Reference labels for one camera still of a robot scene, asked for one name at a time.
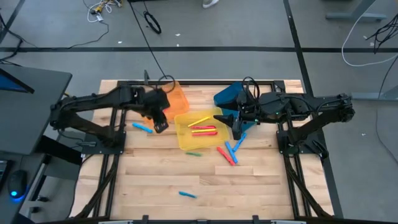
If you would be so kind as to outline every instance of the orange bin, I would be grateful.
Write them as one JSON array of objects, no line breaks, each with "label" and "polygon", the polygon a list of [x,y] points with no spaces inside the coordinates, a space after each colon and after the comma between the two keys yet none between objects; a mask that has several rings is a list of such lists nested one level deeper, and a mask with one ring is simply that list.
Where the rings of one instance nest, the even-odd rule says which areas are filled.
[{"label": "orange bin", "polygon": [[[169,100],[170,107],[163,110],[166,115],[167,122],[174,122],[174,117],[179,114],[184,114],[189,110],[189,103],[185,97],[184,92],[181,89],[180,83],[178,81],[170,82],[161,86],[163,91],[167,93],[167,99]],[[149,120],[144,117],[144,122],[147,124],[153,124],[153,120]]]}]

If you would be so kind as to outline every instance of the yellow crayon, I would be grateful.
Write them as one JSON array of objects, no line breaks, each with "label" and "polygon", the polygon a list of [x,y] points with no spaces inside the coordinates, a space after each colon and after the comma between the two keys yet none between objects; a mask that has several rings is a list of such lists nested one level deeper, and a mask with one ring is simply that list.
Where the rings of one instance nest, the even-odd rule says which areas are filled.
[{"label": "yellow crayon", "polygon": [[194,122],[194,123],[192,123],[192,124],[189,124],[189,125],[188,125],[188,128],[191,127],[191,126],[194,126],[195,124],[199,124],[199,123],[201,123],[201,122],[203,122],[203,121],[206,121],[206,120],[209,119],[209,118],[210,118],[210,117],[206,117],[206,118],[200,119],[199,121],[196,121],[196,122]]},{"label": "yellow crayon", "polygon": [[208,131],[217,131],[217,129],[212,128],[212,129],[194,130],[194,131],[192,131],[192,133],[200,133],[200,132],[208,132]]}]

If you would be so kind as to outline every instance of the black desk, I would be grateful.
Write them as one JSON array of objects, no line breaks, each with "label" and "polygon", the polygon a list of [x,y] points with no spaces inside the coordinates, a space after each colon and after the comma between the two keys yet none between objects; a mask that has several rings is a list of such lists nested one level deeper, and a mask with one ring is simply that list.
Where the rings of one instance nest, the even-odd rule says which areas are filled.
[{"label": "black desk", "polygon": [[[21,154],[25,154],[21,169],[27,172],[30,188],[46,157],[45,153],[35,151],[38,151],[45,138],[42,135],[49,123],[50,105],[62,97],[72,75],[13,65],[0,65],[0,68],[35,90],[34,94],[0,91],[0,151],[6,151],[0,153],[0,159],[14,162],[12,173],[19,169]],[[0,191],[1,223],[12,223],[24,200],[25,197],[20,201],[12,200],[8,196],[7,186],[3,186]]]}]

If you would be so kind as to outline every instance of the shoe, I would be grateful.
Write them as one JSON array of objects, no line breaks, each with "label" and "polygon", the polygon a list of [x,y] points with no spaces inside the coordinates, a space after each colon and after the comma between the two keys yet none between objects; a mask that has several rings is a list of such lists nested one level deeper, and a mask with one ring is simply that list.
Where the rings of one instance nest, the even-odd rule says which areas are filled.
[{"label": "shoe", "polygon": [[218,3],[218,0],[203,0],[203,8],[207,9],[208,7],[214,6]]}]

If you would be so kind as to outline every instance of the computer mouse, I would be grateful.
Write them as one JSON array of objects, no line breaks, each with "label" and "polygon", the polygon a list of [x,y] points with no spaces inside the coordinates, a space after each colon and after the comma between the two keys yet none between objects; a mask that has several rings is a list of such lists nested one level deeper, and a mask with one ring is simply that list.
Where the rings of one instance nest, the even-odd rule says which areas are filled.
[{"label": "computer mouse", "polygon": [[7,183],[8,193],[12,198],[25,195],[27,188],[27,174],[24,170],[17,170],[10,175]]}]

